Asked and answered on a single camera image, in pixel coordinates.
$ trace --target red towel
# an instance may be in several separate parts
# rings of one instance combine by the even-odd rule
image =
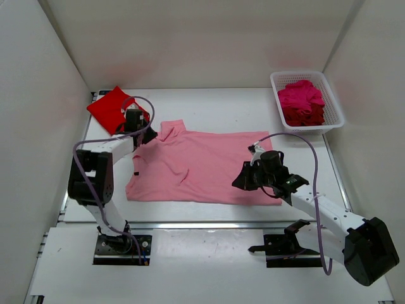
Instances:
[[[293,127],[305,125],[321,125],[323,119],[322,92],[312,82],[300,80],[287,84],[278,92],[283,114],[287,124]]]
[[[115,134],[120,124],[125,122],[124,114],[121,112],[123,102],[130,96],[125,94],[118,86],[111,92],[103,96],[96,102],[90,104],[87,110],[111,135]],[[148,112],[143,109],[134,99],[129,99],[124,108],[135,103],[144,113],[144,117],[149,121]]]

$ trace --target pink polo shirt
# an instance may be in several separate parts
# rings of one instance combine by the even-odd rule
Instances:
[[[268,132],[214,134],[188,131],[183,120],[162,122],[156,139],[137,148],[128,200],[196,201],[233,205],[281,205],[262,191],[231,184],[252,155],[247,147]],[[270,140],[261,143],[271,150]]]

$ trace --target white tabletop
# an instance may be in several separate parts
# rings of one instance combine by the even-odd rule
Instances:
[[[282,126],[272,89],[128,89],[129,95],[144,96],[155,109],[153,129],[160,131],[160,122],[182,119],[188,130],[215,133],[244,131],[281,132]],[[139,101],[149,110],[145,102]],[[91,118],[86,139],[107,138],[109,134]],[[318,189],[332,201],[344,206],[330,157],[322,136],[309,138],[319,159]],[[289,136],[271,139],[273,148],[285,153],[290,172],[310,182],[314,159],[305,142]],[[311,219],[305,213],[282,206],[237,206],[210,203],[160,201],[128,201],[125,186],[134,172],[132,155],[114,166],[113,200],[129,222],[249,222],[295,221]],[[69,199],[65,222],[94,222],[92,215],[76,201]]]
[[[103,303],[356,303],[393,300],[385,277],[358,284],[340,264],[267,269],[248,247],[262,230],[152,231],[148,267],[93,265],[96,225],[52,228],[39,258],[31,295],[44,304]]]

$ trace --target cable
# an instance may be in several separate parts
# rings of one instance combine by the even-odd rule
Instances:
[[[279,256],[271,256],[271,257],[266,257],[266,260],[280,260],[284,258],[295,258],[296,256],[300,255],[306,251],[306,249],[301,250],[299,253],[294,253],[293,255],[279,255]]]
[[[124,139],[124,138],[130,137],[130,136],[138,136],[139,134],[142,134],[143,132],[145,132],[145,131],[147,130],[147,128],[149,128],[149,127],[151,126],[151,124],[152,124],[152,122],[153,122],[153,119],[154,119],[154,106],[153,106],[153,104],[152,104],[149,100],[147,100],[146,98],[143,98],[143,97],[140,97],[140,96],[130,96],[130,97],[128,97],[126,100],[124,100],[122,106],[124,106],[125,103],[126,103],[128,100],[131,100],[132,98],[134,98],[134,99],[137,98],[137,99],[144,100],[144,101],[146,101],[146,102],[151,106],[151,108],[152,108],[152,117],[151,117],[149,123],[146,125],[146,127],[144,127],[144,128],[141,129],[141,130],[138,130],[138,131],[135,131],[135,132],[132,132],[132,133],[128,133],[128,134],[125,134],[125,135],[122,135],[122,136],[110,137],[110,138],[107,138],[107,139],[91,139],[91,140],[87,140],[87,141],[79,141],[79,142],[76,142],[76,144],[73,146],[73,159],[75,160],[75,163],[76,163],[76,165],[77,165],[77,167],[78,167],[80,173],[82,174],[82,176],[83,176],[83,178],[84,178],[84,181],[85,181],[86,184],[88,185],[88,187],[89,187],[89,189],[90,189],[90,192],[91,192],[91,194],[93,195],[94,200],[96,201],[96,204],[97,204],[97,206],[98,206],[99,209],[100,209],[101,218],[102,218],[104,224],[106,224],[106,226],[107,226],[111,231],[113,231],[113,232],[115,232],[115,233],[122,234],[122,235],[124,235],[124,236],[127,236],[127,237],[131,238],[131,240],[134,241],[134,243],[135,243],[135,245],[136,245],[136,247],[137,247],[138,253],[139,253],[139,254],[138,254],[138,258],[139,258],[139,265],[140,265],[140,264],[141,264],[141,257],[140,257],[140,256],[141,256],[141,253],[140,253],[140,247],[139,247],[138,240],[137,240],[136,237],[134,237],[131,233],[125,232],[125,231],[120,231],[120,230],[118,230],[118,229],[112,227],[112,226],[109,224],[109,222],[107,221],[107,218],[106,218],[106,214],[105,214],[105,212],[104,212],[104,210],[103,210],[103,205],[101,204],[100,198],[99,198],[99,196],[97,195],[96,190],[94,189],[93,185],[91,184],[91,181],[90,181],[89,178],[87,177],[87,175],[86,175],[86,173],[85,173],[85,171],[84,171],[84,169],[83,169],[83,166],[82,166],[82,164],[80,163],[80,161],[79,161],[79,159],[78,159],[78,156],[77,156],[77,148],[78,148],[81,144],[105,143],[105,142],[110,142],[110,141],[117,141],[117,140],[119,140],[119,139]]]
[[[116,251],[116,250],[115,250],[115,252],[117,252],[119,255],[124,255],[124,254],[128,253],[128,252],[131,250],[133,244],[134,244],[134,241],[131,239],[131,245],[129,246],[129,248],[128,248],[127,251],[125,251],[125,252],[119,252],[119,251]]]
[[[147,260],[146,260],[146,254],[145,254],[145,250],[144,250],[144,249],[142,249],[142,254],[144,255],[144,264],[145,264],[145,265],[148,265],[148,262],[147,262]]]
[[[265,136],[264,138],[260,139],[258,142],[254,143],[254,145],[259,144],[260,142],[264,141],[265,139],[271,138],[273,136],[278,136],[278,135],[290,135],[290,136],[295,136],[298,137],[300,139],[302,139],[304,142],[307,143],[307,145],[311,148],[312,153],[314,154],[314,159],[315,159],[315,172],[314,172],[314,179],[313,179],[313,194],[314,194],[314,201],[315,201],[315,214],[316,214],[316,231],[318,233],[318,246],[319,246],[319,253],[321,256],[321,263],[322,263],[322,268],[323,271],[325,272],[325,274],[327,276],[330,275],[330,273],[332,272],[332,259],[329,259],[329,266],[327,268],[327,263],[325,261],[325,254],[323,252],[323,243],[322,243],[322,231],[321,231],[321,216],[320,216],[320,212],[319,212],[319,202],[318,202],[318,195],[316,194],[316,181],[318,179],[318,156],[316,155],[316,151],[314,146],[304,137],[297,135],[297,134],[293,134],[293,133],[287,133],[287,132],[279,132],[279,133],[274,133],[274,134],[270,134]]]
[[[268,193],[266,192],[266,190],[265,190],[263,187],[260,187],[260,189],[261,189],[267,196],[269,196],[269,197],[271,197],[271,198],[279,198],[278,196],[268,194]]]

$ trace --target plastic basket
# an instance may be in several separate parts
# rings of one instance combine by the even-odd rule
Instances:
[[[332,90],[321,72],[314,71],[291,71],[291,72],[274,72],[270,75],[271,86],[276,98],[278,112],[280,113],[284,131],[297,134],[324,134],[333,128],[339,128],[344,125],[344,116]],[[322,98],[325,102],[323,118],[325,122],[322,125],[308,127],[293,127],[288,125],[284,119],[283,110],[277,92],[285,89],[287,84],[292,84],[298,80],[309,80],[313,85],[322,92]]]

